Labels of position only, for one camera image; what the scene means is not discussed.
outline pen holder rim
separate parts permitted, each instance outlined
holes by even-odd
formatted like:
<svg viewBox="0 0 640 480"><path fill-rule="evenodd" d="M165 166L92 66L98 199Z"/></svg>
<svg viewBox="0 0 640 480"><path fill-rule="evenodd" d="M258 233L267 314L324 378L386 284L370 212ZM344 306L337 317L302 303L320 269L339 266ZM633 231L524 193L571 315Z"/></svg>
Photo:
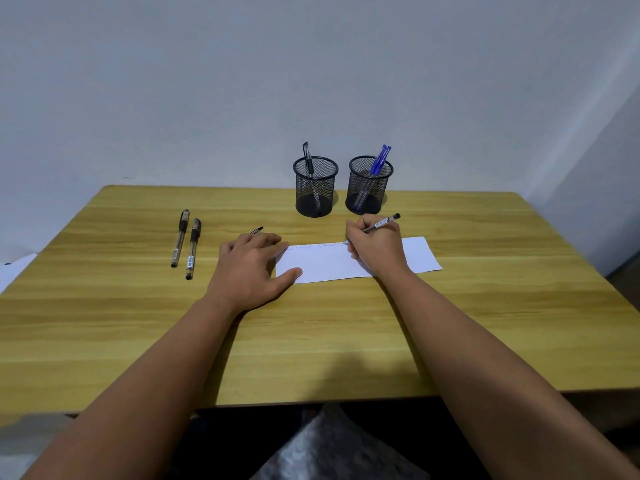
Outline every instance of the pen holder rim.
<svg viewBox="0 0 640 480"><path fill-rule="evenodd" d="M389 163L388 160L385 160L385 164L383 165L383 167L386 166L386 165L389 166L389 173L387 175L379 175L377 177L370 177L368 174L367 175L363 175L360 172L357 172L356 170L353 169L353 162L358 160L358 159L360 159L360 158L371 158L373 161L375 161L376 157L374 157L372 155L360 155L359 157L354 157L354 158L351 159L351 161L349 162L349 170L352 173L356 174L357 176L359 176L361 178L367 178L369 180L382 180L384 178L389 178L389 177L391 177L391 175L394 174L394 166L391 165L391 163Z"/></svg>
<svg viewBox="0 0 640 480"><path fill-rule="evenodd" d="M333 160L331 160L331 158L327 158L327 157L315 157L315 156L311 156L311 160L316 159L316 160L326 160L329 163L331 163L334 167L335 167L335 171L331 174L328 175L327 177L309 177L308 175L305 175L303 173L300 173L297 169L296 166L298 165L298 163L300 163L300 161L303 161L305 158L299 158L296 161L293 162L293 172L301 177L301 178L305 178L306 180L328 180L329 178L334 178L336 175L338 175L338 163L334 162Z"/></svg>

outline black mesh pen holder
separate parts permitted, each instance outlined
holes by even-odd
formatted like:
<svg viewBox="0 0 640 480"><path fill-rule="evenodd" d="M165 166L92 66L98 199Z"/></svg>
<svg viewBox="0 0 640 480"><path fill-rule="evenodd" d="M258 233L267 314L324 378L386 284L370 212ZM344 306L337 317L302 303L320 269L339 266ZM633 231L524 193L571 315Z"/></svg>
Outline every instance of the black mesh pen holder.
<svg viewBox="0 0 640 480"><path fill-rule="evenodd" d="M347 200L344 203L354 214L377 214L382 209L382 199L394 168L391 163L385 161L378 176L372 177L369 170L375 160L375 157L367 155L356 157L349 162L351 173Z"/></svg>
<svg viewBox="0 0 640 480"><path fill-rule="evenodd" d="M329 158L311 157L311 175L304 158L293 163L296 172L296 210L306 217L323 217L333 208L333 185L338 165Z"/></svg>

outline skin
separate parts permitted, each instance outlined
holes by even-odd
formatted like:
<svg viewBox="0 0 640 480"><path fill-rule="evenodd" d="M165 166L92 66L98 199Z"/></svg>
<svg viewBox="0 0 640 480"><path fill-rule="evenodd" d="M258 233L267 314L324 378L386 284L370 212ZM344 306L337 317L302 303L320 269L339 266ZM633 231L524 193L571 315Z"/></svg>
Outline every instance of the skin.
<svg viewBox="0 0 640 480"><path fill-rule="evenodd" d="M640 479L640 472L520 357L409 270L400 229L348 221L349 251L400 309L444 402L496 479ZM220 246L203 298L48 446L23 477L146 479L162 475L234 318L302 273L270 278L280 236Z"/></svg>

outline forearm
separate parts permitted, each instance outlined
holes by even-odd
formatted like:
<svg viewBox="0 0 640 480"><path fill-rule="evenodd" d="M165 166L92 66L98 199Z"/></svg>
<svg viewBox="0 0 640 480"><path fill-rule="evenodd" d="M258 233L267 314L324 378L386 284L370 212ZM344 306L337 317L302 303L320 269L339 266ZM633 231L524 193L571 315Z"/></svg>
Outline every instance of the forearm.
<svg viewBox="0 0 640 480"><path fill-rule="evenodd" d="M536 371L413 273L383 279L494 478L629 478L633 466Z"/></svg>
<svg viewBox="0 0 640 480"><path fill-rule="evenodd" d="M193 411L233 320L201 299L66 430L25 479L156 477Z"/></svg>

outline paper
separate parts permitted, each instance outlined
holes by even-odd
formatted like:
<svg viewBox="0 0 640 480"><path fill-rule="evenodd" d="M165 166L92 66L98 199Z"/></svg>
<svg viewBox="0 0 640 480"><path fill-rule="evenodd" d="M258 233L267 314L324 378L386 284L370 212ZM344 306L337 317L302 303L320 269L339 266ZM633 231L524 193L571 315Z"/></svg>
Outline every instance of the paper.
<svg viewBox="0 0 640 480"><path fill-rule="evenodd" d="M36 256L37 254L29 254L11 264L0 266L0 293L18 277L18 274L20 274Z"/></svg>
<svg viewBox="0 0 640 480"><path fill-rule="evenodd" d="M423 237L405 237L402 240L407 264L414 273L442 269L427 241ZM292 267L302 268L296 283L344 280L375 276L362 261L353 259L342 242L290 246L276 261L276 276Z"/></svg>

